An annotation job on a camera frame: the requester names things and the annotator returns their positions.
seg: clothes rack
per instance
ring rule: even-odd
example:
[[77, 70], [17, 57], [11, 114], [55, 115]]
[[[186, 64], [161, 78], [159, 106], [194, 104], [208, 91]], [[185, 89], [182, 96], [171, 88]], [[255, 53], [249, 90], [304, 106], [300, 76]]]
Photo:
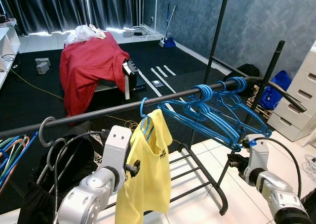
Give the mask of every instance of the clothes rack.
[[[291, 97], [287, 92], [285, 92], [281, 87], [279, 87], [278, 85], [276, 85], [275, 83], [269, 81], [269, 78], [272, 74], [272, 71], [274, 70], [274, 67], [276, 65], [278, 56], [281, 52], [282, 49], [282, 45], [284, 44], [284, 42], [280, 42], [279, 46], [277, 47], [277, 50], [271, 60], [271, 63], [267, 69], [267, 72], [265, 74], [265, 76], [263, 78], [261, 77], [249, 77], [247, 76], [245, 73], [229, 66], [228, 64], [226, 64], [225, 62], [221, 61], [220, 59], [216, 58], [214, 56], [214, 52], [216, 49], [216, 45], [217, 45], [217, 40], [218, 40], [218, 36], [220, 33], [220, 29], [221, 29], [221, 25], [222, 25], [222, 21], [223, 21], [223, 17], [224, 17], [224, 13], [225, 13], [225, 8], [226, 8], [226, 4], [227, 4], [228, 0], [223, 0], [222, 6], [221, 6], [221, 11], [220, 11], [220, 15], [219, 15], [219, 19], [217, 22], [217, 27], [216, 27], [216, 31], [215, 31], [215, 36], [214, 36], [214, 41], [213, 41], [213, 45], [212, 45], [212, 49], [211, 49], [211, 54], [210, 54], [210, 58], [208, 61], [208, 65], [207, 65], [207, 69], [205, 72], [205, 77], [204, 77], [204, 84], [207, 83], [207, 78], [209, 75], [209, 71], [210, 71], [210, 67], [212, 64], [212, 61], [214, 60], [215, 62], [219, 63], [220, 65], [228, 68], [229, 70], [233, 71], [233, 72], [237, 72], [239, 75], [245, 77], [246, 81], [255, 81], [259, 84], [261, 90], [259, 91], [259, 93], [257, 93], [256, 98], [254, 100], [254, 103], [251, 107], [251, 109], [254, 111], [256, 106], [258, 105], [258, 102], [261, 98], [263, 89], [266, 85], [269, 85], [273, 88], [275, 88], [276, 90], [278, 90], [290, 103], [292, 103], [296, 108], [298, 108], [298, 110], [300, 110], [301, 112], [304, 112], [306, 110], [306, 108], [304, 106], [302, 106], [296, 99], [294, 99], [293, 97]], [[237, 83], [234, 81], [228, 81], [225, 82], [225, 85], [227, 88], [229, 88], [232, 85], [236, 85]], [[216, 83], [213, 85], [210, 85], [211, 89], [219, 89], [222, 88], [222, 84], [221, 83]], [[148, 106], [148, 105], [152, 105], [152, 104], [157, 104], [166, 100], [170, 100], [170, 99], [176, 99], [176, 98], [180, 98], [180, 97], [184, 97], [184, 96], [188, 96], [188, 95], [192, 95], [192, 94], [196, 94], [199, 93], [199, 89], [192, 89], [192, 90], [186, 90], [186, 91], [182, 91], [182, 92], [178, 92], [178, 93], [173, 93], [173, 94], [169, 94], [169, 95], [165, 95], [165, 96], [161, 96], [161, 97], [156, 97], [156, 98], [152, 98], [152, 99], [147, 99], [144, 103], [144, 106]], [[134, 103], [130, 103], [130, 104], [124, 104], [124, 105], [120, 105], [120, 106], [116, 106], [116, 107], [112, 107], [112, 108], [107, 108], [107, 109], [102, 109], [102, 110], [98, 110], [98, 111], [93, 111], [93, 112], [89, 112], [89, 113], [85, 113], [85, 114], [80, 114], [80, 115], [75, 115], [72, 117], [68, 117], [68, 118], [63, 118], [63, 119], [57, 119], [54, 121], [50, 121], [45, 125], [46, 129], [49, 128], [53, 128], [53, 127], [58, 127], [61, 125], [66, 125], [66, 124], [70, 124], [70, 123], [77, 123], [77, 122], [81, 122], [81, 121], [85, 121], [85, 120], [90, 120], [90, 119], [94, 119], [94, 118], [98, 118], [98, 117], [102, 117], [108, 114], [112, 114], [112, 113], [117, 113], [117, 112], [121, 112], [121, 111], [125, 111], [125, 110], [129, 110], [129, 109], [135, 109], [135, 108], [139, 108], [141, 105], [141, 101], [138, 102], [134, 102]], [[4, 138], [8, 138], [8, 137], [13, 137], [16, 135], [20, 135], [20, 134], [28, 134], [28, 133], [32, 133], [32, 132], [36, 132], [38, 131], [40, 128], [40, 124], [35, 124], [35, 125], [31, 125], [31, 126], [26, 126], [26, 127], [22, 127], [22, 128], [17, 128], [17, 129], [12, 129], [12, 130], [8, 130], [8, 131], [4, 131], [4, 132], [0, 132], [0, 139], [4, 139]], [[223, 172], [221, 174], [221, 177], [219, 179], [218, 182], [215, 181], [215, 179], [212, 177], [212, 175], [207, 171], [207, 169], [204, 167], [204, 165], [201, 163], [201, 161], [198, 159], [198, 157], [194, 154], [194, 152], [191, 150], [191, 145], [192, 145], [192, 141], [194, 138], [194, 132], [192, 132], [191, 135], [191, 139], [190, 139], [190, 143], [188, 144], [188, 146], [182, 145], [179, 150], [181, 150], [182, 148], [186, 149], [188, 152], [188, 155], [185, 155], [183, 157], [180, 157], [178, 159], [175, 159], [173, 161], [170, 162], [170, 164], [188, 158], [188, 157], [192, 157], [192, 159], [194, 160], [194, 162], [197, 164], [197, 167], [189, 170], [187, 172], [184, 172], [180, 175], [177, 175], [175, 177], [172, 178], [172, 180], [177, 179], [179, 177], [182, 177], [184, 175], [187, 175], [191, 172], [194, 172], [196, 170], [201, 170], [203, 172], [203, 174], [206, 176], [206, 178], [208, 179], [208, 182], [201, 184], [200, 186], [197, 186], [177, 197], [174, 197], [170, 200], [170, 202], [173, 202], [181, 197], [184, 197], [198, 189], [201, 189], [207, 185], [212, 185], [213, 188], [216, 190], [216, 192], [219, 194], [221, 200], [222, 200], [222, 208], [220, 209], [220, 214], [224, 215], [228, 209], [228, 202], [227, 202], [227, 198], [224, 194], [224, 192], [222, 191], [220, 184], [221, 181], [227, 171], [228, 168], [228, 164], [226, 164], [226, 166], [223, 169]], [[107, 208], [114, 206], [115, 203], [110, 204], [107, 206]]]

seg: white plastic bag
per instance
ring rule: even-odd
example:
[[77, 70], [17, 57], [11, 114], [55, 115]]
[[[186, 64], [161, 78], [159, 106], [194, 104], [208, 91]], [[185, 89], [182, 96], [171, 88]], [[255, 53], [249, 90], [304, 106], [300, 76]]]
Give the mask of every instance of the white plastic bag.
[[71, 33], [67, 36], [65, 44], [70, 45], [76, 42], [83, 42], [90, 40], [91, 38], [96, 38], [98, 35], [93, 32], [87, 25], [79, 25], [75, 29], [75, 33]]

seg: drawer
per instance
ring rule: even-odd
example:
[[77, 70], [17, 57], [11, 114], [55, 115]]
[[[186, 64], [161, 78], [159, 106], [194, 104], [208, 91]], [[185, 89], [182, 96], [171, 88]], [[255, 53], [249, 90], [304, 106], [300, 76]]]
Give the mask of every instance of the drawer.
[[300, 112], [292, 104], [290, 104], [284, 99], [280, 101], [274, 112], [280, 117], [289, 121], [291, 124], [293, 124], [300, 130], [303, 130], [304, 127], [313, 118], [311, 115], [308, 115], [307, 113]]
[[273, 113], [267, 123], [290, 141], [296, 141], [309, 135], [313, 130], [300, 130], [289, 121]]
[[312, 47], [307, 54], [301, 69], [316, 75], [316, 46]]
[[287, 92], [302, 102], [307, 108], [305, 113], [311, 116], [316, 114], [316, 75], [300, 69]]

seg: yellow t-shirt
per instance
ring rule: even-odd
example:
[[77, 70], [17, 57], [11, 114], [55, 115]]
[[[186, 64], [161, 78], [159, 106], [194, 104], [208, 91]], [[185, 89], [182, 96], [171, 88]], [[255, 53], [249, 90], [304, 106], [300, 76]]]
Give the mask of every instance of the yellow t-shirt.
[[168, 126], [160, 109], [149, 114], [150, 127], [154, 126], [151, 136], [143, 135], [140, 124], [131, 138], [131, 151], [127, 163], [134, 165], [140, 161], [138, 174], [128, 178], [118, 191], [115, 223], [142, 224], [143, 212], [147, 210], [168, 212], [171, 194], [171, 177], [168, 159], [168, 147], [172, 143]]

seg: white tile floor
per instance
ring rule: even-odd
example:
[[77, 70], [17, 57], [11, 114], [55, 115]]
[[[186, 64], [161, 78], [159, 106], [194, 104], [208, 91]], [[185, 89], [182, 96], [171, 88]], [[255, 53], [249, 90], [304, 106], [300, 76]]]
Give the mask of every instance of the white tile floor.
[[[146, 38], [131, 37], [124, 38], [122, 33], [111, 32], [116, 41], [120, 43], [130, 43], [144, 41]], [[53, 33], [51, 36], [30, 35], [20, 37], [21, 48], [20, 52], [42, 51], [62, 49], [64, 40], [69, 32], [60, 34]], [[281, 141], [295, 155], [300, 167], [305, 161], [305, 154], [316, 153], [316, 148], [307, 145], [301, 148], [304, 138], [296, 142], [290, 142], [278, 132], [273, 132], [272, 138]], [[279, 147], [277, 144], [268, 142], [269, 146], [269, 163], [270, 171], [279, 175], [282, 179], [289, 182], [294, 190], [297, 190], [297, 175], [293, 161], [290, 156]], [[206, 140], [192, 146], [192, 150], [205, 165], [207, 170], [213, 175], [215, 180], [220, 176], [222, 168], [227, 160], [229, 149], [223, 147], [213, 140]], [[174, 152], [170, 154], [169, 159], [173, 160], [186, 152]], [[247, 155], [246, 151], [241, 152], [242, 155]], [[171, 164], [171, 176], [174, 177], [182, 172], [190, 170], [197, 165], [191, 158], [178, 161]], [[315, 185], [309, 179], [307, 174], [301, 169], [302, 173], [302, 197], [309, 193]], [[175, 197], [185, 191], [188, 191], [198, 185], [206, 182], [206, 178], [199, 170], [190, 173], [184, 177], [176, 179], [172, 182], [172, 197]], [[236, 169], [229, 168], [225, 175], [222, 185], [223, 191], [228, 200], [228, 211], [224, 216], [219, 214], [221, 200], [211, 186], [206, 186], [196, 192], [191, 193], [170, 204], [169, 212], [160, 214], [157, 212], [150, 213], [144, 218], [144, 223], [147, 224], [274, 224], [270, 214], [268, 204], [263, 199], [256, 188], [248, 186], [239, 176]], [[116, 194], [112, 195], [109, 203], [116, 200]], [[14, 224], [16, 223], [19, 210], [0, 215], [0, 223]], [[98, 224], [113, 224], [115, 207], [101, 212], [98, 216]]]
[[[73, 31], [68, 31], [64, 33], [52, 33], [51, 35], [28, 35], [19, 37], [21, 42], [20, 53], [24, 52], [35, 52], [35, 51], [46, 51], [63, 49], [64, 41], [67, 36]], [[142, 42], [146, 40], [146, 36], [132, 36], [131, 38], [124, 38], [123, 32], [118, 33], [116, 31], [110, 31], [117, 41], [118, 44], [131, 43], [131, 42]], [[147, 40], [158, 40], [160, 35], [154, 37], [148, 37]]]

